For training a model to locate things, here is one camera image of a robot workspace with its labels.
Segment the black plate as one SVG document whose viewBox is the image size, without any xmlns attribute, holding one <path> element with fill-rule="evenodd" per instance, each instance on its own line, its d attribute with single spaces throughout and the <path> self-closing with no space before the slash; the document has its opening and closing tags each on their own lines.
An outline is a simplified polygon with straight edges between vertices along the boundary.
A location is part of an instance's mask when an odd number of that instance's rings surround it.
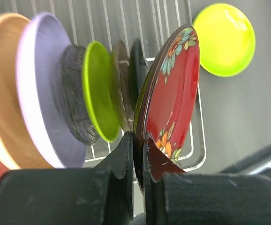
<svg viewBox="0 0 271 225">
<path fill-rule="evenodd" d="M 142 43 L 140 38 L 133 42 L 128 67 L 128 86 L 133 111 L 135 111 L 139 92 L 147 76 L 147 62 L 143 56 Z"/>
</svg>

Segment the red floral plate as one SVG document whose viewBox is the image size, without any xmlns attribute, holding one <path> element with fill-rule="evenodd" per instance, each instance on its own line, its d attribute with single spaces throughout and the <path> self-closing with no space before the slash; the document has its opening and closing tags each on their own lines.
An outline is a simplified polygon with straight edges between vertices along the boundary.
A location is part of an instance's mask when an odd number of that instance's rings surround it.
<svg viewBox="0 0 271 225">
<path fill-rule="evenodd" d="M 179 159 L 194 109 L 199 67 L 197 33 L 192 26 L 182 25 L 158 52 L 135 107 L 134 167 L 141 190 L 146 134 L 151 134 L 157 148 L 173 163 Z"/>
</svg>

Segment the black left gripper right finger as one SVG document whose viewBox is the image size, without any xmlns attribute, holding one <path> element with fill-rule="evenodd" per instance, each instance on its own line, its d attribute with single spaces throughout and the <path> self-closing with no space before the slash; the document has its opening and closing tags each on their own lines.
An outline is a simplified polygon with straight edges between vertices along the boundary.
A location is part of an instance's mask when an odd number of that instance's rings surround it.
<svg viewBox="0 0 271 225">
<path fill-rule="evenodd" d="M 271 225 L 271 171 L 189 174 L 147 134 L 143 178 L 148 225 Z"/>
</svg>

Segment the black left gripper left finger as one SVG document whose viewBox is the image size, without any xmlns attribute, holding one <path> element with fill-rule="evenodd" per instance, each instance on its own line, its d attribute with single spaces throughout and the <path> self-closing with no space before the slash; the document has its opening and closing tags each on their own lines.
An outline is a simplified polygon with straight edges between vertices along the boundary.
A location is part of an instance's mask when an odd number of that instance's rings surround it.
<svg viewBox="0 0 271 225">
<path fill-rule="evenodd" d="M 13 170 L 0 178 L 0 225 L 128 225 L 133 135 L 93 168 Z"/>
</svg>

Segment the yellow plastic plate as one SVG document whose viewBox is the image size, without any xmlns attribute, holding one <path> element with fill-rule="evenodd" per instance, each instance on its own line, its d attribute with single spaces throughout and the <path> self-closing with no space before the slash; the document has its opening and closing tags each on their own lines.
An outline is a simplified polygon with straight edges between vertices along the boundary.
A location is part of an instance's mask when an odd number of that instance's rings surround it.
<svg viewBox="0 0 271 225">
<path fill-rule="evenodd" d="M 16 13 L 0 16 L 0 160 L 8 169 L 51 168 L 38 152 L 23 121 L 15 83 L 19 38 L 30 22 Z"/>
</svg>

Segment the purple plastic plate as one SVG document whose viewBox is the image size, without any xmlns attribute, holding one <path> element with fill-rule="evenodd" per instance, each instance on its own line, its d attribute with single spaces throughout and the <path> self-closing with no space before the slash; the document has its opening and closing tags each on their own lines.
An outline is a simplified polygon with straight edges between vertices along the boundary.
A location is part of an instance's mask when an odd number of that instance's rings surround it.
<svg viewBox="0 0 271 225">
<path fill-rule="evenodd" d="M 24 28 L 16 54 L 16 88 L 26 128 L 55 168 L 81 168 L 87 146 L 65 122 L 61 59 L 71 41 L 54 14 L 42 12 Z"/>
</svg>

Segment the dark plate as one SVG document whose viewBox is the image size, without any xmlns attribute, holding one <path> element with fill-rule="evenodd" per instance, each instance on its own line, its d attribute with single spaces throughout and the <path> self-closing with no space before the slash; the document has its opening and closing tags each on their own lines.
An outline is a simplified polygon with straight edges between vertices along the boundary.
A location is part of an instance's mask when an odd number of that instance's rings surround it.
<svg viewBox="0 0 271 225">
<path fill-rule="evenodd" d="M 121 128 L 127 132 L 133 129 L 134 111 L 128 86 L 129 57 L 127 48 L 119 40 L 110 54 L 110 97 Z"/>
</svg>

